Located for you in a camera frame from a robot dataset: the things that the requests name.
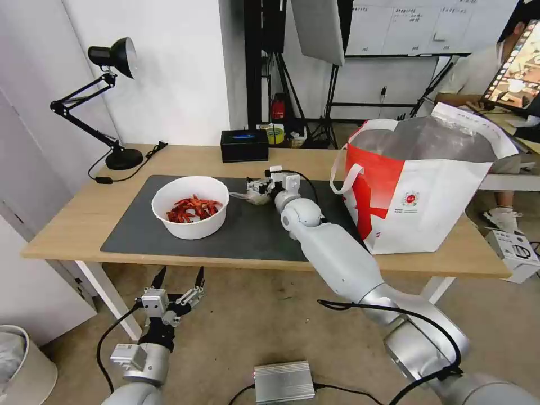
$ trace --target power cable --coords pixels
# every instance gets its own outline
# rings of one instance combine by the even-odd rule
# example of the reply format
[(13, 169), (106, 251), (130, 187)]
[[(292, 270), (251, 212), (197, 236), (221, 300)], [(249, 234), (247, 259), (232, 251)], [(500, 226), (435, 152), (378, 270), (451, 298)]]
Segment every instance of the power cable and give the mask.
[(251, 384), (251, 385), (248, 385), (247, 387), (242, 388), (240, 391), (238, 391), (238, 392), (236, 393), (236, 395), (235, 395), (234, 397), (232, 397), (232, 399), (229, 401), (229, 405), (232, 405), (233, 402), (236, 401), (236, 399), (237, 399), (240, 395), (242, 395), (244, 392), (246, 392), (246, 391), (249, 390), (249, 389), (253, 389), (253, 388), (255, 388), (255, 384)]
[(457, 345), (456, 341), (454, 340), (454, 338), (448, 332), (446, 332), (446, 330), (441, 325), (439, 325), (438, 323), (436, 323), (432, 319), (428, 318), (427, 316), (424, 316), (422, 314), (419, 314), (419, 313), (416, 313), (416, 312), (413, 312), (413, 311), (409, 311), (407, 309), (386, 307), (384, 305), (343, 303), (343, 302), (335, 302), (335, 301), (327, 301), (327, 300), (317, 300), (317, 302), (320, 305), (322, 305), (322, 306), (324, 306), (324, 307), (326, 307), (328, 309), (333, 309), (335, 311), (346, 311), (347, 309), (355, 307), (355, 308), (364, 308), (364, 309), (378, 309), (378, 310), (381, 310), (381, 311), (390, 311), (390, 312), (397, 312), (397, 313), (400, 313), (400, 314), (403, 314), (403, 315), (409, 315), (409, 316), (421, 319), (424, 322), (427, 322), (430, 325), (434, 326), (448, 339), (448, 341), (452, 345), (452, 348), (456, 352), (456, 359), (449, 366), (445, 366), (442, 369), (440, 369), (439, 371), (435, 371), (435, 372), (433, 372), (431, 374), (428, 374), (428, 375), (426, 375), (426, 376), (424, 376), (424, 377), (422, 377), (422, 378), (420, 378), (420, 379), (418, 379), (416, 381), (413, 381), (409, 385), (407, 385), (405, 388), (403, 388), (394, 397), (394, 399), (392, 399), (392, 401), (390, 401), (390, 405), (396, 405), (401, 399), (403, 399), (403, 397), (405, 395), (407, 395), (414, 388), (416, 388), (419, 385), (422, 385), (422, 384), (424, 384), (424, 383), (426, 383), (426, 382), (428, 382), (430, 380), (433, 380), (433, 379), (436, 379), (436, 378), (438, 378), (440, 380), (443, 380), (443, 379), (445, 379), (446, 377), (448, 377), (450, 375), (463, 374), (463, 372), (459, 368), (459, 366), (461, 364), (461, 351), (460, 351), (460, 348)]
[(340, 387), (340, 386), (337, 386), (337, 385), (320, 384), (318, 382), (314, 382), (313, 387), (315, 388), (315, 392), (317, 392), (317, 391), (319, 391), (320, 389), (323, 389), (323, 388), (331, 388), (331, 389), (335, 389), (335, 390), (339, 390), (339, 391), (345, 391), (345, 392), (348, 392), (348, 393), (351, 393), (351, 394), (364, 395), (365, 397), (370, 398), (377, 405), (384, 405), (382, 402), (380, 402), (377, 398), (375, 398), (369, 392), (356, 391), (356, 390), (352, 390), (352, 389), (348, 389), (348, 388), (343, 388), (343, 387)]
[(431, 92), (437, 88), (437, 86), (439, 85), (439, 83), (441, 82), (442, 79), (444, 79), (444, 77), (447, 75), (447, 73), (450, 71), (450, 69), (454, 66), (454, 62), (452, 62), (452, 57), (450, 57), (450, 59), (448, 60), (448, 62), (445, 64), (445, 66), (440, 70), (440, 72), (435, 75), (435, 77), (430, 81), (428, 87), (425, 89), (424, 91), (424, 94), (422, 94), (422, 96), (418, 99), (418, 101), (416, 102), (416, 105), (412, 108), (410, 114), (409, 114), (409, 117), (412, 118), (414, 116), (416, 116), (416, 114), (418, 113), (418, 110), (420, 109), (420, 107), (422, 106), (422, 104), (424, 103), (424, 99), (427, 98), (427, 96), (429, 96), (429, 94), (431, 94)]
[(105, 341), (105, 338), (109, 335), (110, 332), (116, 326), (118, 326), (123, 320), (125, 320), (128, 316), (130, 316), (133, 312), (138, 310), (139, 308), (142, 308), (142, 301), (140, 299), (137, 299), (137, 302), (135, 302), (135, 305), (133, 308), (131, 308), (129, 311), (127, 311), (125, 314), (123, 314), (120, 318), (118, 318), (101, 336), (99, 342), (97, 343), (97, 349), (96, 349), (96, 361), (97, 365), (101, 370), (101, 373), (103, 374), (103, 377), (105, 377), (105, 380), (107, 380), (107, 384), (109, 386), (109, 389), (111, 390), (111, 394), (114, 392), (114, 386), (113, 382), (111, 381), (111, 377), (109, 376), (109, 373), (107, 373), (107, 370), (105, 369), (105, 366), (101, 362), (101, 346), (103, 345), (103, 342)]
[(311, 182), (310, 179), (308, 179), (305, 175), (303, 175), (301, 172), (297, 172), (295, 170), (265, 170), (264, 171), (264, 175), (266, 177), (270, 177), (270, 174), (271, 173), (294, 173), (294, 174), (297, 174), (301, 177), (303, 177), (307, 182), (308, 184), (311, 186), (311, 189), (313, 190), (313, 197), (315, 199), (315, 203), (318, 205), (319, 204), (319, 197), (317, 196), (317, 190), (315, 189), (315, 186), (313, 185), (313, 183)]
[(152, 156), (154, 156), (156, 153), (158, 153), (161, 149), (164, 149), (167, 145), (169, 145), (169, 144), (166, 143), (166, 142), (159, 141), (159, 143), (157, 145), (155, 145), (152, 148), (152, 150), (145, 155), (146, 160), (142, 164), (139, 165), (137, 170), (135, 170), (132, 174), (130, 174), (127, 177), (116, 180), (116, 179), (112, 179), (111, 177), (102, 177), (102, 176), (94, 177), (94, 176), (92, 176), (92, 174), (91, 174), (92, 169), (94, 167), (96, 167), (96, 165), (99, 162), (101, 162), (105, 158), (105, 156), (107, 156), (113, 150), (111, 148), (111, 149), (109, 149), (109, 151), (106, 154), (104, 154), (102, 157), (100, 157), (98, 160), (96, 160), (92, 166), (90, 166), (90, 168), (88, 169), (88, 176), (89, 176), (89, 178), (91, 178), (92, 180), (96, 181), (99, 184), (113, 184), (113, 183), (118, 183), (118, 182), (129, 180), (133, 176), (135, 176), (139, 172), (139, 170), (141, 170), (148, 163), (148, 161), (150, 160), (150, 158)]

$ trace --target plastic bag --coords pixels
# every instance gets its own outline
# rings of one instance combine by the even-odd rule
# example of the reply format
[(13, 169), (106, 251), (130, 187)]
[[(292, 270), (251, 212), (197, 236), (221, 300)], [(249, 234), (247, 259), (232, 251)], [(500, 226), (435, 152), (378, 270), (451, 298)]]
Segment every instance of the plastic bag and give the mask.
[(0, 392), (23, 362), (25, 344), (22, 336), (0, 332)]
[(497, 160), (492, 145), (482, 134), (433, 116), (400, 121), (394, 130), (366, 130), (351, 144), (397, 160)]

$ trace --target red and white shopping bag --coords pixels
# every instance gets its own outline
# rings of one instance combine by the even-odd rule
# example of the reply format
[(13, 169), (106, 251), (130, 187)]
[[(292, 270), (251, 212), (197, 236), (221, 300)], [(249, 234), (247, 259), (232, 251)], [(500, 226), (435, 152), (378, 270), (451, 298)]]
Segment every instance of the red and white shopping bag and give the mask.
[[(347, 175), (338, 190), (343, 149)], [(365, 122), (338, 152), (330, 187), (372, 254), (433, 252), (492, 163), (516, 153), (498, 126), (439, 103), (425, 119)]]

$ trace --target lamp arm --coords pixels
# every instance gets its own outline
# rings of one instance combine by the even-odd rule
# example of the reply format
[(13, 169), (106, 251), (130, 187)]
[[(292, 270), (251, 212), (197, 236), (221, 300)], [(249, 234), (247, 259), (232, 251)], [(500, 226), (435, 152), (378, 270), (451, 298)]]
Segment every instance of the lamp arm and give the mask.
[[(82, 93), (86, 89), (88, 89), (88, 88), (90, 88), (92, 86), (95, 86), (96, 84), (98, 84), (100, 82), (107, 83), (107, 86), (105, 86), (103, 88), (100, 88), (99, 90), (97, 90), (97, 91), (95, 91), (92, 94), (89, 94), (87, 96), (74, 98), (74, 96)], [(93, 99), (96, 96), (99, 96), (101, 93), (104, 93), (107, 90), (109, 90), (110, 88), (114, 87), (115, 83), (116, 83), (116, 75), (114, 73), (112, 73), (112, 72), (106, 72), (106, 73), (102, 74), (98, 79), (94, 80), (91, 83), (88, 83), (87, 85), (85, 85), (84, 87), (81, 87), (80, 89), (74, 91), (73, 93), (68, 94), (64, 98), (61, 98), (59, 100), (55, 100), (55, 101), (51, 102), (51, 110), (55, 114), (65, 118), (66, 120), (68, 120), (72, 124), (76, 125), (77, 127), (82, 129), (83, 131), (88, 132), (94, 138), (100, 140), (101, 142), (103, 142), (107, 146), (109, 146), (109, 147), (111, 147), (113, 149), (120, 148), (120, 142), (119, 142), (118, 139), (111, 138), (110, 136), (100, 132), (99, 130), (92, 128), (90, 125), (82, 122), (80, 119), (78, 119), (78, 118), (74, 117), (73, 115), (71, 115), (71, 112), (70, 112), (70, 110), (74, 109), (75, 107), (77, 107), (77, 106), (79, 106), (79, 105)]]

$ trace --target tissue box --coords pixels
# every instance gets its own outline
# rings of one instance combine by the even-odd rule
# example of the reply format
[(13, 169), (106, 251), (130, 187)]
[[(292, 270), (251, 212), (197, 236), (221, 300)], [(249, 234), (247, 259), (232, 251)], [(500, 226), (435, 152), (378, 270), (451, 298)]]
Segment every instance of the tissue box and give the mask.
[(223, 163), (268, 160), (268, 137), (266, 131), (221, 131), (221, 158)]
[(522, 283), (540, 270), (540, 260), (525, 236), (493, 230), (485, 239), (512, 272), (506, 281)]

